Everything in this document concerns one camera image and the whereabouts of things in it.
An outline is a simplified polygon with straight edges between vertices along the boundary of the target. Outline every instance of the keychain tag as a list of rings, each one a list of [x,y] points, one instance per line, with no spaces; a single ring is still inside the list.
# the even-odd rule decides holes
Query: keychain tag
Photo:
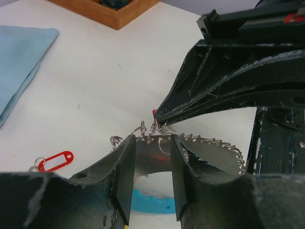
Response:
[[[38,171],[51,172],[70,164],[74,159],[74,155],[70,151],[63,151],[59,154],[46,158],[38,165]]]

